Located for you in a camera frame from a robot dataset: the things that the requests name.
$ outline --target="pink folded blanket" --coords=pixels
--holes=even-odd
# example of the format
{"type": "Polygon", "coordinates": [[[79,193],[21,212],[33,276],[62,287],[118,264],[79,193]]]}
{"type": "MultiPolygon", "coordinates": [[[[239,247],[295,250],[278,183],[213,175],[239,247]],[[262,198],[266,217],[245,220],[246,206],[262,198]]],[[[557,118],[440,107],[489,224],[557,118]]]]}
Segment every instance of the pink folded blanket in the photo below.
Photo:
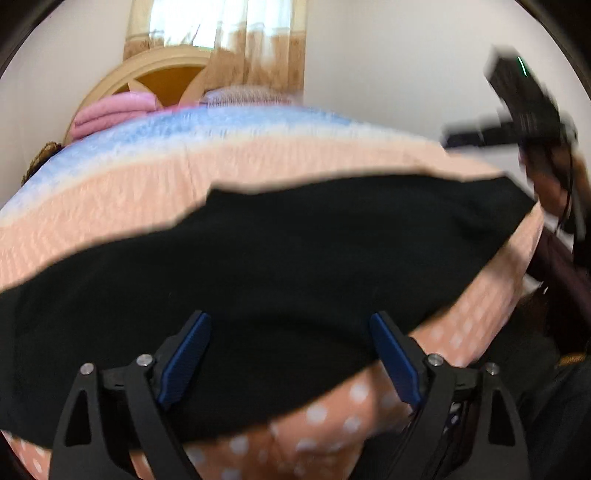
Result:
{"type": "Polygon", "coordinates": [[[84,107],[74,117],[74,125],[81,125],[112,113],[155,112],[158,99],[148,92],[116,93],[84,107]]]}
{"type": "Polygon", "coordinates": [[[70,128],[70,136],[72,137],[72,140],[80,140],[81,138],[88,137],[88,135],[92,135],[102,130],[106,130],[107,128],[114,127],[115,125],[122,124],[128,120],[133,120],[134,118],[146,115],[148,115],[148,112],[146,111],[111,113],[110,115],[103,115],[82,124],[74,123],[72,128],[70,128]]]}

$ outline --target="wooden headboard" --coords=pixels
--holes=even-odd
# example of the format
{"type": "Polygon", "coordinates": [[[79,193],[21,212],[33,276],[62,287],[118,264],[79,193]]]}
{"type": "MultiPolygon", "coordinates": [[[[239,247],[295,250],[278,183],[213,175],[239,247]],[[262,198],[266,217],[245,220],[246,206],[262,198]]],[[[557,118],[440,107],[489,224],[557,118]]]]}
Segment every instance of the wooden headboard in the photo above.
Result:
{"type": "MultiPolygon", "coordinates": [[[[76,113],[106,96],[128,91],[152,92],[162,106],[176,105],[187,88],[198,83],[195,82],[196,77],[209,63],[210,54],[210,50],[190,45],[160,47],[139,53],[103,78],[86,96],[76,113]]],[[[71,142],[69,132],[72,122],[66,131],[64,144],[71,142]]]]}

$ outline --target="brown curtain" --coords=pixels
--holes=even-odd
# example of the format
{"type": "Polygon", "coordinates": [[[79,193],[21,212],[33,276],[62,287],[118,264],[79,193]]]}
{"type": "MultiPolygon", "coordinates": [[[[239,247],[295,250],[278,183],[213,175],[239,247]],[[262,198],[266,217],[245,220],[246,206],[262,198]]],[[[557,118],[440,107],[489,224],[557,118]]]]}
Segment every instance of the brown curtain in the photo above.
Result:
{"type": "Polygon", "coordinates": [[[226,67],[232,64],[231,78],[222,83],[264,85],[280,92],[299,92],[304,87],[306,2],[134,0],[124,58],[156,46],[180,43],[211,46],[212,62],[223,62],[226,67]],[[170,9],[163,8],[166,2],[170,9]],[[177,20],[162,18],[175,15],[183,5],[195,18],[190,21],[178,20],[178,16],[177,20]],[[159,18],[154,19],[156,7],[159,18]],[[155,25],[165,27],[151,29],[155,25]],[[198,30],[205,36],[197,36],[198,30]],[[207,43],[207,32],[211,32],[213,44],[201,45],[200,41],[207,43]]]}

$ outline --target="metal screw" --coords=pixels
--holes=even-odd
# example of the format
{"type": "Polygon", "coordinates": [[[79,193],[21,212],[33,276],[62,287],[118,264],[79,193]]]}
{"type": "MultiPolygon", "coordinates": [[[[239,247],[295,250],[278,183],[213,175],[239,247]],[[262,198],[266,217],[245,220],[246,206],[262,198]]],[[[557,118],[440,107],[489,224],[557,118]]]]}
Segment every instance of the metal screw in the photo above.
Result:
{"type": "Polygon", "coordinates": [[[80,367],[80,373],[82,375],[90,375],[95,370],[93,364],[84,364],[80,367]]]}
{"type": "Polygon", "coordinates": [[[427,362],[429,362],[429,365],[432,365],[434,367],[442,366],[444,361],[445,360],[441,355],[439,355],[439,353],[432,353],[427,357],[427,362]]]}
{"type": "Polygon", "coordinates": [[[487,363],[485,365],[485,368],[489,375],[498,375],[501,373],[501,369],[499,368],[499,366],[497,364],[494,364],[493,362],[487,363]]]}
{"type": "Polygon", "coordinates": [[[150,355],[149,353],[144,353],[135,360],[135,363],[137,363],[141,367],[147,367],[149,364],[152,363],[152,360],[152,355],[150,355]]]}

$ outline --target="wall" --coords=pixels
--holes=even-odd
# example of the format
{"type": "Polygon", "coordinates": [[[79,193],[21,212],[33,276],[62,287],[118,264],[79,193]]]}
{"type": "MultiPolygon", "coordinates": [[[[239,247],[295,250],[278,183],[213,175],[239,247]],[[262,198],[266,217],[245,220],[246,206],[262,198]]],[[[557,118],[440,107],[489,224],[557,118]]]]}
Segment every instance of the wall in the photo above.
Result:
{"type": "Polygon", "coordinates": [[[0,79],[0,206],[79,103],[115,68],[132,0],[66,0],[25,41],[0,79]]]}
{"type": "MultiPolygon", "coordinates": [[[[496,117],[483,71],[493,45],[514,46],[573,117],[591,160],[591,101],[514,0],[309,0],[307,45],[306,104],[434,140],[449,123],[496,117]]],[[[525,181],[516,149],[485,155],[525,181]]]]}

